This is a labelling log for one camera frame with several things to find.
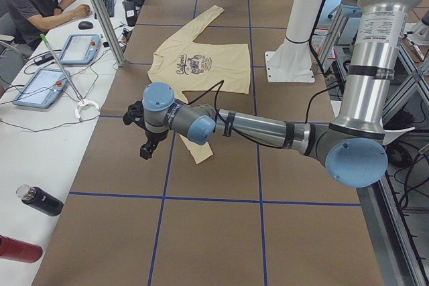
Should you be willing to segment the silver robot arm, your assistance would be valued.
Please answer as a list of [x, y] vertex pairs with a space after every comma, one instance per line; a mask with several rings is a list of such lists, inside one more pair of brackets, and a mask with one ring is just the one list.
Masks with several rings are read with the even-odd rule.
[[156, 82], [143, 92], [138, 123], [147, 142], [140, 155], [149, 159], [170, 131], [202, 145], [216, 132], [236, 133], [274, 149], [294, 149], [318, 160], [338, 182], [353, 188], [380, 180], [387, 169], [381, 113], [394, 75], [408, 12], [421, 0], [351, 0], [362, 9], [357, 41], [345, 82], [339, 115], [328, 125], [291, 123], [190, 106], [169, 84]]

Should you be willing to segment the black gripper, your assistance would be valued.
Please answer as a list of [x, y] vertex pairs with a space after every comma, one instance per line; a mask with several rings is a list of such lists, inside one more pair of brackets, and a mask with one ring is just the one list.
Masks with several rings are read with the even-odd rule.
[[140, 157], [144, 159], [151, 159], [153, 152], [156, 150], [159, 142], [167, 138], [167, 131], [161, 133], [153, 133], [145, 130], [147, 141], [140, 147]]

